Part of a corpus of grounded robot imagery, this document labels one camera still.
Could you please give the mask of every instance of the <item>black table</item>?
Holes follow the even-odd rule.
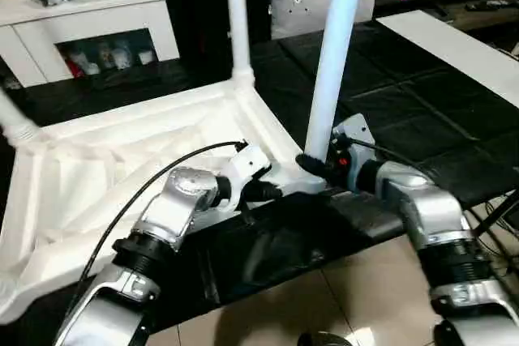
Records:
[[[256,88],[304,146],[322,34],[252,48]],[[39,125],[99,113],[229,77],[229,63],[163,62],[12,93]],[[373,22],[354,30],[336,122],[366,115],[381,145],[408,156],[470,207],[517,187],[519,111],[396,33]],[[2,206],[13,151],[2,141]],[[403,234],[398,216],[366,195],[295,194],[190,235],[157,329],[204,314],[325,263]],[[254,263],[254,271],[246,272]],[[49,344],[71,288],[35,301],[2,332],[15,344]]]

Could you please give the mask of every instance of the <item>floor tile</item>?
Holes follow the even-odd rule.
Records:
[[[423,346],[440,320],[407,237],[336,261],[324,274],[362,346]]]
[[[180,340],[182,346],[296,346],[304,331],[351,333],[320,271],[182,323]]]
[[[177,326],[153,334],[146,343],[146,346],[180,346]]]

